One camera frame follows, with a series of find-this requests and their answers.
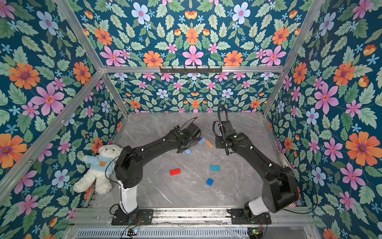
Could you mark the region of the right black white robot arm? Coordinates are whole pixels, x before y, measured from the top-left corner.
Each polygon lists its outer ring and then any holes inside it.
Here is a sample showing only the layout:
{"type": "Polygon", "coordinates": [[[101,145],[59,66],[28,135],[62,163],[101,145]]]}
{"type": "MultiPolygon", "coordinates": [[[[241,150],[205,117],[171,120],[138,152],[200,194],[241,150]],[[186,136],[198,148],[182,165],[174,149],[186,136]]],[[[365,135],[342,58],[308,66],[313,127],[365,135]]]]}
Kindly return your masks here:
{"type": "Polygon", "coordinates": [[[212,130],[216,148],[224,149],[226,155],[241,156],[263,181],[261,195],[244,205],[244,216],[247,220],[269,212],[276,213],[299,199],[296,179],[290,168],[274,163],[247,135],[237,133],[228,120],[214,121],[212,130]]]}

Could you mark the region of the wooden block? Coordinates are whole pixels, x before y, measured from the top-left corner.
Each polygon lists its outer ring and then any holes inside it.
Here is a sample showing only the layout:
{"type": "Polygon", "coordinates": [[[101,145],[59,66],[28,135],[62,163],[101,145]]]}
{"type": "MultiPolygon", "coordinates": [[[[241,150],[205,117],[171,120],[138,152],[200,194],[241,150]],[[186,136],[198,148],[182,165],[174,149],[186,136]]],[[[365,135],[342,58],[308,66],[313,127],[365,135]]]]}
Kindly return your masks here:
{"type": "Polygon", "coordinates": [[[209,140],[206,140],[205,144],[210,148],[214,148],[214,145],[209,140]]]}

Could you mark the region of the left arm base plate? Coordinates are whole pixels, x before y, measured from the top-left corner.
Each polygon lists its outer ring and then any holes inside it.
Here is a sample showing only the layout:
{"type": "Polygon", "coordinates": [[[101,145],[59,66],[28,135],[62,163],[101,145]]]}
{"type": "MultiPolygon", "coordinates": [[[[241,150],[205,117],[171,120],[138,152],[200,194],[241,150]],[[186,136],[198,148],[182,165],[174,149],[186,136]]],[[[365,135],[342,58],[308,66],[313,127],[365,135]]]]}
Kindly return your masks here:
{"type": "Polygon", "coordinates": [[[113,214],[111,224],[113,226],[151,225],[153,214],[153,209],[135,209],[129,214],[125,214],[122,209],[117,209],[113,214]]]}

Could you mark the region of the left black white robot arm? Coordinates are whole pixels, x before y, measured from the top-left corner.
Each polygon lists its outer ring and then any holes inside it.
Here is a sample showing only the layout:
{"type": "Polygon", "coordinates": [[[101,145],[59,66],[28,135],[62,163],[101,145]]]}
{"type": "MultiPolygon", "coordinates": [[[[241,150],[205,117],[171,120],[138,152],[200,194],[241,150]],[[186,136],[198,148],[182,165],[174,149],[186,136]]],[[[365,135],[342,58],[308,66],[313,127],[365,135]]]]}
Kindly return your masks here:
{"type": "Polygon", "coordinates": [[[143,179],[143,167],[151,160],[175,150],[180,154],[195,145],[202,131],[194,123],[188,127],[174,127],[165,136],[149,144],[132,148],[126,146],[114,165],[114,172],[119,185],[121,211],[129,215],[138,208],[137,185],[143,179]]]}

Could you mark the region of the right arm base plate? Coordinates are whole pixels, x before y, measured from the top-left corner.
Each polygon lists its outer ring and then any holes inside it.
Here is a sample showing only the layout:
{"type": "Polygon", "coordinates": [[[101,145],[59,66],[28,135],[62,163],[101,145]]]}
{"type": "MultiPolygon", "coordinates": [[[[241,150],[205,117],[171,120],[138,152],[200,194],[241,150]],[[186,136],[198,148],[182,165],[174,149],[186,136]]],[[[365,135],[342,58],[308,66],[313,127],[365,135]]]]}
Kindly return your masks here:
{"type": "Polygon", "coordinates": [[[228,209],[227,213],[230,215],[231,222],[234,225],[270,225],[272,223],[269,213],[262,213],[256,216],[250,210],[244,208],[228,209]]]}

